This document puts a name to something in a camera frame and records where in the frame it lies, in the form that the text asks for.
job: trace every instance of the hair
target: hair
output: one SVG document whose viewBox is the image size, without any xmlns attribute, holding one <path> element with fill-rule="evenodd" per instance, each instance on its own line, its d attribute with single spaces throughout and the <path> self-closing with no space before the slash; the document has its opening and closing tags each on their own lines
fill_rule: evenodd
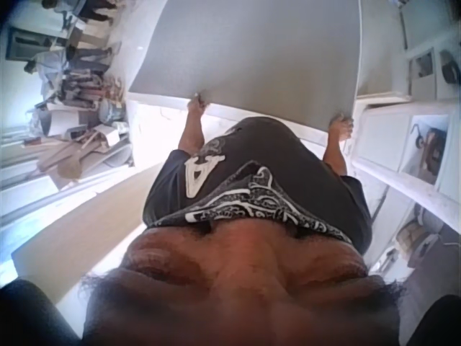
<svg viewBox="0 0 461 346">
<path fill-rule="evenodd" d="M 56 5 L 56 0 L 42 0 L 42 6 L 44 9 L 54 9 Z"/>
<path fill-rule="evenodd" d="M 29 60 L 26 63 L 26 66 L 24 66 L 24 71 L 26 71 L 29 74 L 32 74 L 34 72 L 34 68 L 36 67 L 37 62 L 35 60 Z"/>
</svg>

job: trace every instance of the hand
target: hand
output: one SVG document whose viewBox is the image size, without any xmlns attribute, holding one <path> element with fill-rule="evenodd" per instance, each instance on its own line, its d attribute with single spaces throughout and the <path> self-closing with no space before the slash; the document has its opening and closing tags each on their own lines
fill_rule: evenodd
<svg viewBox="0 0 461 346">
<path fill-rule="evenodd" d="M 340 114 L 331 122 L 328 135 L 342 142 L 352 137 L 353 130 L 354 121 L 351 118 L 344 118 L 344 114 Z"/>
<path fill-rule="evenodd" d="M 197 117 L 202 117 L 207 107 L 208 107 L 208 104 L 202 100 L 202 98 L 200 97 L 200 94 L 197 94 L 196 96 L 194 96 L 194 98 L 190 100 L 189 104 L 187 104 L 187 109 L 189 110 L 189 114 L 197 116 Z"/>
</svg>

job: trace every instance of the framed picture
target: framed picture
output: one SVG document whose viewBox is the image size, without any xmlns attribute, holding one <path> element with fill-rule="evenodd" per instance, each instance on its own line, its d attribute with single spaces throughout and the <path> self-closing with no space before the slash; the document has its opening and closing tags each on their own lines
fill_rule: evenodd
<svg viewBox="0 0 461 346">
<path fill-rule="evenodd" d="M 49 51 L 53 44 L 65 46 L 66 39 L 10 27 L 5 58 L 10 61 L 28 61 L 38 53 Z"/>
</svg>

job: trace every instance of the person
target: person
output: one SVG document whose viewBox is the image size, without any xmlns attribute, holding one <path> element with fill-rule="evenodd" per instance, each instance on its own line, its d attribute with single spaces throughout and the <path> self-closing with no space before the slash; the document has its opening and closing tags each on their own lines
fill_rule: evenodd
<svg viewBox="0 0 461 346">
<path fill-rule="evenodd" d="M 117 5 L 108 0 L 42 0 L 44 9 L 54 9 L 56 13 L 61 13 L 66 23 L 67 13 L 70 12 L 78 18 L 92 19 L 98 22 L 109 22 L 113 24 L 113 18 L 96 13 L 97 9 L 116 9 Z"/>
<path fill-rule="evenodd" d="M 51 83 L 53 88 L 59 76 L 62 76 L 67 69 L 89 69 L 95 72 L 104 73 L 109 66 L 98 61 L 86 61 L 85 57 L 95 57 L 96 59 L 107 58 L 112 55 L 112 49 L 83 49 L 68 46 L 65 49 L 50 50 L 38 53 L 32 60 L 28 61 L 24 71 L 29 74 L 38 72 L 44 83 Z"/>
<path fill-rule="evenodd" d="M 248 117 L 205 144 L 200 97 L 148 193 L 148 229 L 90 278 L 85 345 L 398 345 L 400 289 L 368 275 L 371 221 L 339 143 L 323 160 Z"/>
</svg>

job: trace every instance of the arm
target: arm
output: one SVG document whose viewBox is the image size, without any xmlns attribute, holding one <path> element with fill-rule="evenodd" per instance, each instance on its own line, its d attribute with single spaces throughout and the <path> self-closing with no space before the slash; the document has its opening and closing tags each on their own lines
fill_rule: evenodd
<svg viewBox="0 0 461 346">
<path fill-rule="evenodd" d="M 352 119 L 344 119 L 341 115 L 331 123 L 328 129 L 328 144 L 323 155 L 323 162 L 339 176 L 347 175 L 346 162 L 339 148 L 339 142 L 351 138 L 353 128 Z"/>
<path fill-rule="evenodd" d="M 206 107 L 207 105 L 200 99 L 200 95 L 194 97 L 187 105 L 189 113 L 178 149 L 186 151 L 190 155 L 195 155 L 205 144 L 201 119 Z"/>
</svg>

